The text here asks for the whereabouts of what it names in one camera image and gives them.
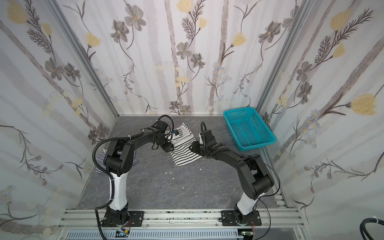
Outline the black white striped tank top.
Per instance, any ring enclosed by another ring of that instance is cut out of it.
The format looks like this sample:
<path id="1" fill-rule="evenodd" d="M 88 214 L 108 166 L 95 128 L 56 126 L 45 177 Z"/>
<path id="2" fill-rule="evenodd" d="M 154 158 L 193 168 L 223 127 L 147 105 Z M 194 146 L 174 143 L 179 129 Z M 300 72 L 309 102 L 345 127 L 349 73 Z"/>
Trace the black white striped tank top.
<path id="1" fill-rule="evenodd" d="M 174 144 L 174 150 L 170 152 L 175 166 L 185 166 L 201 159 L 202 156 L 191 152 L 189 149 L 192 142 L 196 140 L 190 128 L 185 123 L 182 123 L 176 129 L 181 132 L 181 135 L 175 140 L 171 140 Z"/>

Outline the teal plastic basket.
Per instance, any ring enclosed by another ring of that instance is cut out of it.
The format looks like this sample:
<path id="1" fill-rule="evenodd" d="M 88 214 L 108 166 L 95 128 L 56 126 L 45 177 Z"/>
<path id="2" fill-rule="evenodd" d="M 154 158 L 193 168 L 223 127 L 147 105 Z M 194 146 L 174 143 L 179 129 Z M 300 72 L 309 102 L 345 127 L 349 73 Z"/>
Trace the teal plastic basket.
<path id="1" fill-rule="evenodd" d="M 263 148 L 277 139 L 259 113 L 251 107 L 223 112 L 227 127 L 241 152 Z"/>

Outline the blue white striped tank top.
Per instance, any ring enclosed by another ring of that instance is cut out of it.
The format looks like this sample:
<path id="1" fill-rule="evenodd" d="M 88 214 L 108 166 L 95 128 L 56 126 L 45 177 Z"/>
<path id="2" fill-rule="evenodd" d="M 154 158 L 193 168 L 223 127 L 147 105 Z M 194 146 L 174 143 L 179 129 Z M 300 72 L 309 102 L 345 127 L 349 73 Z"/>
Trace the blue white striped tank top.
<path id="1" fill-rule="evenodd" d="M 104 159 L 105 159 L 105 156 L 107 154 L 107 149 L 102 149 L 101 152 L 96 155 L 96 161 L 97 163 L 105 170 L 106 169 L 106 166 L 104 165 Z M 133 155 L 133 165 L 135 165 L 137 163 L 137 159 L 136 159 L 136 152 L 134 151 L 134 155 Z M 95 173 L 96 174 L 100 174 L 102 173 L 102 171 L 96 167 L 95 168 Z"/>

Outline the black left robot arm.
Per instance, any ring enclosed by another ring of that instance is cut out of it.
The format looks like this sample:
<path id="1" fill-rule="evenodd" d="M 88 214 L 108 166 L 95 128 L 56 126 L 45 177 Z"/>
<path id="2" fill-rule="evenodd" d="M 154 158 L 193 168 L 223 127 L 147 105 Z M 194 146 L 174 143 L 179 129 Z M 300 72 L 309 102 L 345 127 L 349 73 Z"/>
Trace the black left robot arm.
<path id="1" fill-rule="evenodd" d="M 106 239 L 106 236 L 102 227 L 125 227 L 132 224 L 132 217 L 128 210 L 126 185 L 128 173 L 133 166 L 135 151 L 149 143 L 156 146 L 156 149 L 161 147 L 166 153 L 173 151 L 174 130 L 173 119 L 168 115 L 162 115 L 154 124 L 142 129 L 136 135 L 109 138 L 95 146 L 92 152 L 93 163 L 97 169 L 108 176 L 110 183 L 109 201 L 94 209 L 97 227 L 103 240 Z M 97 162 L 96 153 L 99 147 L 105 143 L 109 143 L 109 146 L 104 158 L 104 167 L 101 167 Z"/>

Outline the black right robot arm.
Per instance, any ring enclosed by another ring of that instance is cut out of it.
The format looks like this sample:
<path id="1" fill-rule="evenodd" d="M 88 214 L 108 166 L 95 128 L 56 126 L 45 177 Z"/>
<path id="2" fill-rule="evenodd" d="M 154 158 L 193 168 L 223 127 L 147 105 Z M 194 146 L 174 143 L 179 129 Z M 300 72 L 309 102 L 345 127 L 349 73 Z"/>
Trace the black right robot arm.
<path id="1" fill-rule="evenodd" d="M 278 180 L 280 190 L 278 174 L 260 155 L 240 155 L 225 144 L 218 143 L 204 122 L 201 122 L 200 128 L 200 140 L 194 141 L 189 149 L 205 159 L 221 161 L 234 168 L 243 190 L 243 195 L 233 210 L 221 211 L 219 221 L 223 226 L 261 226 L 262 221 L 256 206 L 263 197 L 268 196 L 268 191 L 275 186 L 275 179 Z"/>

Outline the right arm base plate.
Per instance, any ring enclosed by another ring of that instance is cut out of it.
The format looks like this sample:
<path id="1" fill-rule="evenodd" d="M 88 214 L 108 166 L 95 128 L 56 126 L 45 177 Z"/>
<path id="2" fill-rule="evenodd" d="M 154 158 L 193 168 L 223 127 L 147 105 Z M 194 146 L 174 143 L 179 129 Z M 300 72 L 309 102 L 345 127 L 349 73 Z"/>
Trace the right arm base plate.
<path id="1" fill-rule="evenodd" d="M 241 212 L 237 210 L 223 210 L 221 211 L 219 222 L 221 222 L 224 227 L 258 227 L 262 225 L 261 217 L 258 211 L 252 211 L 248 215 L 242 215 Z"/>

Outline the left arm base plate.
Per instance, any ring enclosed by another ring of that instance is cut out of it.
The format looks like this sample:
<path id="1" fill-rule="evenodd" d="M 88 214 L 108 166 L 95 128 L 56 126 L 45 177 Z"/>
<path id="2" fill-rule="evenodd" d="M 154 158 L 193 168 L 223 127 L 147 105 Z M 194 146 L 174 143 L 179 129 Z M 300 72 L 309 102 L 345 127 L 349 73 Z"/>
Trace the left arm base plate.
<path id="1" fill-rule="evenodd" d="M 141 227 L 144 219 L 144 211 L 128 211 L 122 215 L 113 216 L 105 214 L 102 227 Z"/>

